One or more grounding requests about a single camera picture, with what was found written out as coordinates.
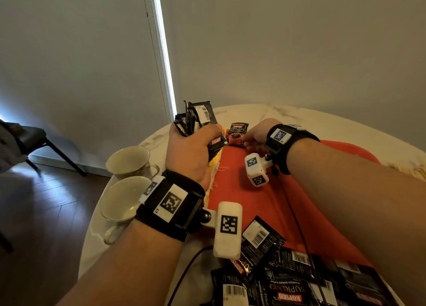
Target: black wrist strap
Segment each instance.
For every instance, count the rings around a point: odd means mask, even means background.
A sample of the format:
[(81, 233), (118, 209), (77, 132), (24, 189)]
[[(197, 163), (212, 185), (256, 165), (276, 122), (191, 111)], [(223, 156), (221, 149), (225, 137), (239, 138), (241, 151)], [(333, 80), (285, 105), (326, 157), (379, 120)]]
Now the black wrist strap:
[[(189, 224), (204, 205), (205, 191), (197, 182), (173, 171), (166, 170), (163, 177), (165, 178), (139, 206), (135, 219), (169, 237), (184, 241)], [(174, 196), (173, 185), (178, 186), (180, 192), (187, 192), (186, 196)], [(170, 219), (165, 220), (164, 213)]]
[(281, 129), (285, 132), (288, 132), (291, 134), (290, 139), (282, 145), (282, 148), (278, 152), (272, 153), (270, 151), (270, 156), (272, 158), (272, 161), (275, 165), (277, 165), (280, 168), (280, 172), (282, 172), (284, 175), (290, 175), (290, 171), (287, 167), (287, 155), (288, 151), (290, 150), (291, 146), (298, 140), (301, 140), (303, 138), (310, 138), (316, 141), (320, 141), (318, 137), (314, 136), (310, 132), (306, 130), (297, 130), (294, 127), (278, 124), (273, 126), (266, 137), (266, 139), (269, 139), (271, 134), (276, 130)]

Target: white plastic device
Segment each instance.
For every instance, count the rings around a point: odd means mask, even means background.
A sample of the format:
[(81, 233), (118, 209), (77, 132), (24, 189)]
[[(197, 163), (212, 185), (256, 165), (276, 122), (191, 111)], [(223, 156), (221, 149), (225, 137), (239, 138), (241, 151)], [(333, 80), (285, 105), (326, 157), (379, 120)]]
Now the white plastic device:
[(269, 182), (266, 169), (274, 164), (272, 160), (261, 158), (258, 153), (251, 153), (244, 158), (244, 162), (247, 177), (253, 186), (260, 187)]
[(211, 217), (202, 225), (215, 228), (213, 255), (218, 258), (240, 258), (242, 206), (234, 202), (220, 202), (217, 211), (209, 210)]

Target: red cloth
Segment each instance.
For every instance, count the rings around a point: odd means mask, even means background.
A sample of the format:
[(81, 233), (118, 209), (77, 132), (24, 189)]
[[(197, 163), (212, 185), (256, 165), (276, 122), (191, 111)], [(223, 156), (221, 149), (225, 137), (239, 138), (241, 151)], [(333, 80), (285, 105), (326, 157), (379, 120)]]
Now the red cloth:
[[(358, 146), (326, 140), (321, 142), (335, 149), (379, 163), (375, 156)], [(210, 193), (208, 208), (217, 210), (221, 201), (240, 203), (243, 207), (243, 230), (258, 215), (286, 239), (286, 247), (305, 251), (279, 183), (281, 182), (311, 253), (372, 266), (362, 253), (325, 218), (291, 175), (271, 176), (267, 185), (254, 187), (245, 172), (244, 157), (247, 154), (247, 151), (242, 148), (228, 146), (223, 149), (219, 169), (224, 167), (228, 167), (228, 169), (217, 172), (215, 177), (217, 187), (213, 187), (213, 191)]]

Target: pile of coffee sachets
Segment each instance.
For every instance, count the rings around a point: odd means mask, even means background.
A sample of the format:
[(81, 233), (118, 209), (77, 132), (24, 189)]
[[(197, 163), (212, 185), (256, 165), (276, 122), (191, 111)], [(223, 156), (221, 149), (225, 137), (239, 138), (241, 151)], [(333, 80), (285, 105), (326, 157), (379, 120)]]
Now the pile of coffee sachets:
[(397, 306), (377, 272), (367, 266), (281, 247), (285, 239), (256, 216), (244, 230), (239, 260), (211, 271), (213, 300), (204, 306)]
[[(174, 120), (175, 126), (184, 137), (190, 136), (210, 123), (217, 123), (210, 101), (197, 103), (185, 102), (185, 113), (177, 114)], [(207, 146), (209, 161), (227, 144), (228, 142), (224, 135), (222, 133), (218, 134)]]

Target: white marble table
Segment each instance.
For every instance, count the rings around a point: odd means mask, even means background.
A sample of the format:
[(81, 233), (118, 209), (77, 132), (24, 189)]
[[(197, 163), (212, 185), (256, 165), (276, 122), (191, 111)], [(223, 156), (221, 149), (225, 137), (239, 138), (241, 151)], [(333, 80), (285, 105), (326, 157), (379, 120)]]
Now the white marble table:
[[(232, 122), (248, 122), (249, 127), (253, 127), (264, 118), (276, 118), (284, 123), (302, 125), (320, 139), (349, 142), (362, 147), (373, 153), (382, 164), (398, 163), (414, 166), (426, 163), (426, 153), (406, 142), (354, 121), (323, 112), (272, 104), (232, 105), (216, 108), (214, 112), (218, 123), (225, 127), (229, 127)], [(164, 170), (169, 127), (164, 126), (140, 144), (151, 151), (150, 162), (157, 164), (161, 172)], [(105, 190), (116, 182), (116, 178), (112, 177)], [(84, 240), (79, 277), (108, 248), (104, 244), (103, 235), (112, 225), (112, 222), (106, 221), (101, 216), (98, 203)], [(196, 235), (185, 241), (171, 290), (175, 287), (184, 268), (195, 253), (208, 244), (212, 244), (211, 239)], [(210, 251), (203, 252), (187, 273), (175, 296), (173, 306), (199, 305), (202, 302), (209, 301), (213, 293), (210, 270), (218, 267), (219, 262), (213, 257), (213, 254)]]

